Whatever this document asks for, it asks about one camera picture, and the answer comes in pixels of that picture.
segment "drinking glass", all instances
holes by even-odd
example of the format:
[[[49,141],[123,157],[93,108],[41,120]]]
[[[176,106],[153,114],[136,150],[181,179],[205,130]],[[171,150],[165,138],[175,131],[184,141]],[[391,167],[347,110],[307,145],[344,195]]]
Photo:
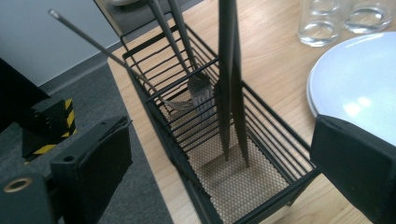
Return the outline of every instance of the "drinking glass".
[[[312,47],[331,44],[341,34],[347,0],[301,0],[300,41]]]
[[[387,28],[396,9],[396,0],[353,0],[346,28],[355,34],[370,34]]]

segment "yellow and black hazard tape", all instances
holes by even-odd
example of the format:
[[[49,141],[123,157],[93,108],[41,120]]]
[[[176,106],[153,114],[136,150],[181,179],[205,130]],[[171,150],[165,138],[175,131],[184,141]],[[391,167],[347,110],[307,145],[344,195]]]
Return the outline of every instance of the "yellow and black hazard tape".
[[[64,102],[64,112],[65,112],[65,119],[67,122],[67,132],[64,133],[61,137],[58,139],[52,139],[47,145],[41,147],[39,150],[35,151],[33,154],[34,155],[42,155],[54,147],[61,143],[64,139],[68,138],[70,135],[74,134],[77,132],[76,129],[76,123],[75,123],[75,113],[73,109],[73,101],[72,99],[68,99]]]

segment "metal mesh bottom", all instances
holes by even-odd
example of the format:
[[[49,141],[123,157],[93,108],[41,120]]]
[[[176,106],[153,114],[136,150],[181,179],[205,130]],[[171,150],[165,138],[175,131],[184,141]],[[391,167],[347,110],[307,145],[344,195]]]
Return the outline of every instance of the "metal mesh bottom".
[[[289,185],[250,139],[247,168],[236,143],[232,131],[228,161],[219,135],[188,152],[193,170],[224,223],[234,223]]]

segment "wooden table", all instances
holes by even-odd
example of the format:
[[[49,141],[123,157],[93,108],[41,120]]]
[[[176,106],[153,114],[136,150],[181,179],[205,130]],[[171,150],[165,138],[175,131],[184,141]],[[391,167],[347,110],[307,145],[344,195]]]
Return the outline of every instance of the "wooden table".
[[[315,120],[309,110],[305,85],[318,58],[334,45],[311,48],[298,40],[299,1],[238,0],[243,79],[306,142]],[[205,0],[183,14],[186,23],[214,50],[218,49],[218,1]],[[393,22],[386,31],[394,31]],[[156,28],[130,47],[158,34]],[[354,37],[348,31],[336,42]],[[124,48],[114,53],[121,58]],[[108,61],[129,115],[145,150],[163,198],[175,223],[199,223],[177,170],[140,104],[124,68]],[[292,207],[284,207],[263,223],[370,223],[324,176],[320,175]]]

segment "wire rack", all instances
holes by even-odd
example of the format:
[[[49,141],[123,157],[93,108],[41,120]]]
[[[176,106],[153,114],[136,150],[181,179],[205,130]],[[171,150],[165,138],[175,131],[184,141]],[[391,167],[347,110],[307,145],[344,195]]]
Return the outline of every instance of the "wire rack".
[[[318,175],[308,159],[309,145],[243,83],[250,166],[246,167],[242,157],[233,120],[230,159],[226,161],[213,98],[187,110],[174,109],[164,101],[191,103],[187,82],[197,73],[207,74],[212,86],[219,79],[217,54],[187,27],[199,64],[194,70],[176,26],[171,30],[192,72],[183,70],[163,34],[127,51],[123,58],[131,67],[134,87],[200,219],[204,223],[259,222],[278,208],[291,205]]]

